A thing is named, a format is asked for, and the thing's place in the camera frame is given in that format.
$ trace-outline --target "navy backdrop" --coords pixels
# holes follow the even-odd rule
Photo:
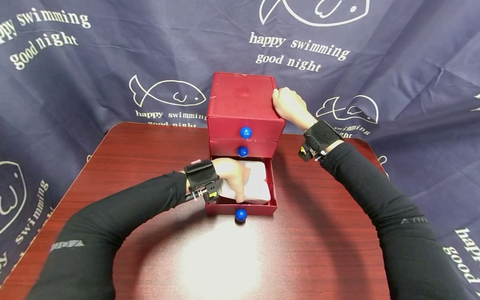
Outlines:
[[[212,75],[224,71],[273,75],[345,137],[371,143],[478,299],[479,10],[475,0],[4,1],[0,282],[109,128],[205,127]]]

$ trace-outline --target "fish drawing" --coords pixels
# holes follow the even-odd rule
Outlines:
[[[331,113],[336,120],[357,118],[373,124],[378,124],[378,106],[372,98],[364,95],[355,96],[350,102],[352,105],[349,107],[342,107],[343,105],[339,105],[339,98],[340,97],[333,97],[326,100],[323,106],[317,111],[317,118]],[[357,105],[363,107],[368,114],[358,108]]]
[[[315,27],[354,22],[366,16],[370,8],[370,0],[262,0],[259,15],[263,25],[280,2],[295,19]]]
[[[206,101],[205,95],[195,85],[179,80],[163,80],[144,89],[134,75],[128,82],[133,100],[142,107],[147,98],[176,106],[195,106]]]
[[[12,224],[27,199],[27,187],[20,165],[0,161],[0,234]]]
[[[378,158],[378,162],[380,163],[380,165],[383,167],[384,166],[384,163],[387,162],[387,157],[385,155],[382,155]],[[388,173],[385,171],[385,175],[388,177],[388,179],[390,179],[390,175],[388,175]]]

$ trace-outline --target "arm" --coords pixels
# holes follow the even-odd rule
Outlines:
[[[163,175],[74,214],[26,299],[115,299],[112,269],[117,250],[141,224],[183,203],[186,185],[183,173]]]
[[[466,299],[425,215],[387,176],[349,143],[334,147],[322,167],[372,220],[392,299]]]

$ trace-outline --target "wrist strap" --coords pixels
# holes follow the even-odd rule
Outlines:
[[[184,171],[190,182],[189,191],[191,195],[187,199],[196,200],[197,195],[203,195],[207,203],[218,198],[217,180],[219,177],[211,160],[196,160],[186,166]]]
[[[299,156],[304,161],[309,161],[312,158],[315,158],[315,161],[323,160],[327,155],[327,147],[338,140],[343,140],[343,137],[323,120],[316,122],[307,129],[303,136],[305,142],[300,148]]]

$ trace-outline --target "red wooden table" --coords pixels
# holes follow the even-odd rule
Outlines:
[[[273,159],[278,210],[208,217],[188,202],[140,226],[114,263],[117,299],[388,299],[382,252],[368,217],[317,163],[283,134]],[[381,169],[365,143],[349,139]],[[63,224],[75,212],[149,178],[208,158],[207,130],[121,123],[113,127],[65,194],[0,299],[24,299]]]

